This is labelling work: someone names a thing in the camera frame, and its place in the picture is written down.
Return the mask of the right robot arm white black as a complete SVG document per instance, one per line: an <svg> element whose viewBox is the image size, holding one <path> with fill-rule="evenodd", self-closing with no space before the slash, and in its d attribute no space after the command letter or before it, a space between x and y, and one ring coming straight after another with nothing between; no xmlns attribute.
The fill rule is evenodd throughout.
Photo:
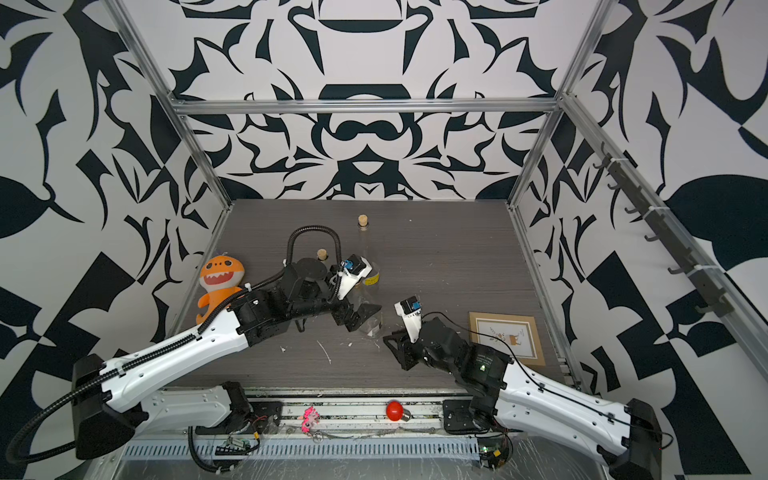
<svg viewBox="0 0 768 480"><path fill-rule="evenodd" d="M411 335L383 339L398 363L419 363L450 374L472 397L469 411L481 429L499 426L543 437L591 457L614 479L659 479L662 436L653 407L587 395L521 364L510 354L463 339L433 318Z"/></svg>

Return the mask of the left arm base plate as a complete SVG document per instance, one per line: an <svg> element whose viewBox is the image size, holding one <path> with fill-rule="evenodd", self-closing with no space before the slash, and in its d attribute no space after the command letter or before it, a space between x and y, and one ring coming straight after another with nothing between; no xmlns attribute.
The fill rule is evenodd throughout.
<svg viewBox="0 0 768 480"><path fill-rule="evenodd" d="M229 415L213 427L196 427L196 435L266 433L279 427L284 404L280 401L250 402L249 407L233 406Z"/></svg>

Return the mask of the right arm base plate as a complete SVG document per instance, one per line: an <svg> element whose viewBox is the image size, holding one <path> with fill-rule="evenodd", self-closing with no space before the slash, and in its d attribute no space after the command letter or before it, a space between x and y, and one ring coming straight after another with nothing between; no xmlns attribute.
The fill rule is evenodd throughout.
<svg viewBox="0 0 768 480"><path fill-rule="evenodd" d="M477 420L470 411L468 399L448 399L442 402L442 427L450 435L488 433L490 427Z"/></svg>

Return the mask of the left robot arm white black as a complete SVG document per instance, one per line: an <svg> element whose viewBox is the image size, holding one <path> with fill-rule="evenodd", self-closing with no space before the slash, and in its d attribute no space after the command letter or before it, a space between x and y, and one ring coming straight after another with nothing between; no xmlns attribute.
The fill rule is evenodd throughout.
<svg viewBox="0 0 768 480"><path fill-rule="evenodd" d="M260 288L239 291L197 327L137 353L103 360L90 354L73 367L72 403L75 454L94 459L126 444L159 421L164 407L153 394L182 376L301 327L310 317L329 314L348 331L379 311L376 304L354 306L347 298L372 270L351 255L332 269L305 258L287 265L280 277Z"/></svg>

